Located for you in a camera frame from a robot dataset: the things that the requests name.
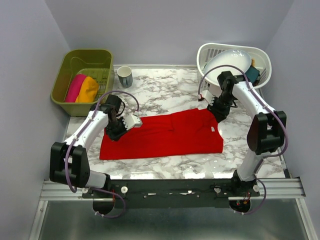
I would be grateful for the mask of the red t shirt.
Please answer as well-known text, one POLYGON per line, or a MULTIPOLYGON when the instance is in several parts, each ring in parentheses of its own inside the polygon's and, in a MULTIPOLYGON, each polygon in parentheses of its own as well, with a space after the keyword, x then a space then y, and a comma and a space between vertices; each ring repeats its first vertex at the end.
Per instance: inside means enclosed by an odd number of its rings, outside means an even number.
POLYGON ((104 135, 100 160, 220 154, 223 151, 224 140, 218 123, 206 109, 145 116, 141 121, 141 127, 129 130, 118 141, 104 135))

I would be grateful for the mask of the white plastic dish basket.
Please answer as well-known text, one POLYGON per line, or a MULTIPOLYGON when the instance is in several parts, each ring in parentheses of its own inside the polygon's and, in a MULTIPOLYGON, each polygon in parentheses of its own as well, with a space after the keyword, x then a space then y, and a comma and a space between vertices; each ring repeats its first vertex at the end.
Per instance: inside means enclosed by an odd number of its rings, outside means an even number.
POLYGON ((205 74, 204 70, 207 63, 227 50, 242 50, 251 57, 251 65, 259 71, 259 78, 253 83, 256 90, 264 87, 269 82, 272 75, 272 65, 265 51, 257 47, 212 42, 203 44, 197 51, 196 66, 198 81, 200 81, 205 74))

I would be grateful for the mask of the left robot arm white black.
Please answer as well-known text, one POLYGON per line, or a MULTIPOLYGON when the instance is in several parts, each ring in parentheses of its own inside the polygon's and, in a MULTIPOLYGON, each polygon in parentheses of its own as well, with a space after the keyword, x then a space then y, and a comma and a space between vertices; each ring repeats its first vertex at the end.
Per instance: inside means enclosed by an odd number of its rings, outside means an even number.
POLYGON ((74 134, 64 142, 52 145, 49 169, 52 182, 67 185, 73 193, 77 188, 93 188, 101 198, 110 194, 110 176, 90 169, 87 150, 101 131, 105 131, 112 141, 118 141, 129 130, 142 125, 141 119, 134 114, 120 116, 121 104, 117 95, 109 94, 106 102, 99 100, 90 107, 85 121, 74 134))

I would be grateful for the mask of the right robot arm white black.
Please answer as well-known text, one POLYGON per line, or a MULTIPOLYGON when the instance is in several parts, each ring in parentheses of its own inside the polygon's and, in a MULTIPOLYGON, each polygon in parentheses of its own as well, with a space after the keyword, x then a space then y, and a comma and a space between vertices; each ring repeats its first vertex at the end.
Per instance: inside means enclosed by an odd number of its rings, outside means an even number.
POLYGON ((230 113, 234 99, 239 100, 246 108, 252 122, 247 133, 247 154, 234 171, 230 183, 230 191, 241 196, 256 183, 256 174, 264 160, 276 157, 276 150, 286 142, 287 115, 284 111, 277 111, 267 105, 244 77, 242 81, 232 75, 230 71, 223 71, 218 76, 221 94, 214 97, 207 106, 218 123, 224 121, 230 113))

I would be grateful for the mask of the orange rolled t shirt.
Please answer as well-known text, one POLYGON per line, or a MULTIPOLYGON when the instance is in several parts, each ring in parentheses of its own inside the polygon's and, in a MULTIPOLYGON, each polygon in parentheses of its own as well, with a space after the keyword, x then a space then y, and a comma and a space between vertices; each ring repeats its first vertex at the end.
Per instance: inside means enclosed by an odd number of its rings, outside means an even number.
POLYGON ((80 88, 79 94, 75 100, 76 103, 94 102, 99 90, 99 84, 90 76, 87 76, 80 88))

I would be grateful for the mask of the teal plate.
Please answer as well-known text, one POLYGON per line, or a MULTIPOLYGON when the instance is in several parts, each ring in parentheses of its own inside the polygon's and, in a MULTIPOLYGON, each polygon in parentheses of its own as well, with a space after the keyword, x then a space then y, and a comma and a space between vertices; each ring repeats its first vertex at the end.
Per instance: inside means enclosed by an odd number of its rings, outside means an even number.
POLYGON ((245 72, 248 81, 252 83, 252 85, 255 87, 259 84, 261 80, 260 71, 255 68, 254 66, 250 66, 249 69, 245 72))

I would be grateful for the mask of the white oval plate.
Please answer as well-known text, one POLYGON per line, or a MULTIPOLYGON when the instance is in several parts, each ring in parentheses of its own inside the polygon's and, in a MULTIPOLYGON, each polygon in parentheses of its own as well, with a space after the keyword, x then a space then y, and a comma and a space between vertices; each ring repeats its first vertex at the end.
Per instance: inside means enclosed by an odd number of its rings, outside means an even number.
MULTIPOLYGON (((230 65, 237 67, 238 69, 242 70, 244 73, 249 69, 252 64, 251 56, 245 52, 244 50, 239 49, 229 49, 225 50, 211 60, 204 67, 203 73, 206 74, 212 68, 222 66, 222 65, 230 65)), ((219 67, 213 71, 211 71, 205 78, 205 81, 211 85, 219 86, 218 83, 218 75, 222 72, 230 71, 234 76, 242 75, 242 73, 229 66, 219 67)))

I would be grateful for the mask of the grey white mug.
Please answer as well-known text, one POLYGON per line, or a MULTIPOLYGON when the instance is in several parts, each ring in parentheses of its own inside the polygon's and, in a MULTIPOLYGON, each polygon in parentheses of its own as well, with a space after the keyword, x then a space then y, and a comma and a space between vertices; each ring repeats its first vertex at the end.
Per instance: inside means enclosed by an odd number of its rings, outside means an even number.
POLYGON ((121 66, 117 69, 117 76, 124 88, 129 88, 133 84, 132 69, 129 66, 121 66))

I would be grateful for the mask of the pink rolled t shirt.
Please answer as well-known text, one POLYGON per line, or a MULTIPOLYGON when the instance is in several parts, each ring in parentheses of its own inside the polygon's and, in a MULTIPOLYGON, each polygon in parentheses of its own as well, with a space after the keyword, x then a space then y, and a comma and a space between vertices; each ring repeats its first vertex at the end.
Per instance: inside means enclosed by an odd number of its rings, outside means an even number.
POLYGON ((73 78, 73 80, 68 88, 68 92, 66 94, 65 100, 64 100, 66 103, 75 103, 76 102, 76 99, 79 95, 82 84, 83 84, 86 77, 87 76, 84 74, 77 74, 73 78))

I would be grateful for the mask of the olive green plastic bin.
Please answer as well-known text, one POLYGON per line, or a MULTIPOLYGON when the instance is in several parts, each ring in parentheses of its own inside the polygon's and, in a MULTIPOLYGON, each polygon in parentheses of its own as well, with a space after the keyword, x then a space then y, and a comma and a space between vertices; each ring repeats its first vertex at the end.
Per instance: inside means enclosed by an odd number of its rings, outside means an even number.
POLYGON ((93 104, 106 92, 113 89, 115 72, 114 56, 107 49, 75 49, 68 52, 61 63, 51 91, 51 100, 71 117, 85 117, 93 104), (84 74, 98 84, 93 102, 66 102, 67 93, 76 75, 84 74))

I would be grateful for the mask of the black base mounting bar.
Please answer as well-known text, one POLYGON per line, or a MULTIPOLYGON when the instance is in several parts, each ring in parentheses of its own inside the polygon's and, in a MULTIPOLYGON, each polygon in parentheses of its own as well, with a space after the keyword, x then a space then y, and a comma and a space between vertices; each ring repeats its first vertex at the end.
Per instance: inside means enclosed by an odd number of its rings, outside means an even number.
POLYGON ((214 179, 116 179, 106 190, 89 188, 82 194, 93 199, 94 210, 112 209, 229 208, 237 200, 260 195, 257 182, 240 183, 234 178, 214 179))

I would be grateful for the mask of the aluminium frame rail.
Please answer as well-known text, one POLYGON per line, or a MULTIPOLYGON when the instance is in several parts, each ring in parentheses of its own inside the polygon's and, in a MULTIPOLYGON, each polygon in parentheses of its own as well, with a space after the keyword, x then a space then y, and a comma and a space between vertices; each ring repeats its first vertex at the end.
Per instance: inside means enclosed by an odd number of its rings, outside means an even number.
MULTIPOLYGON (((266 187, 267 199, 302 199, 306 197, 302 182, 299 178, 262 178, 266 187)), ((83 197, 79 189, 76 193, 69 190, 66 185, 44 181, 40 193, 41 201, 90 201, 95 197, 83 197)))

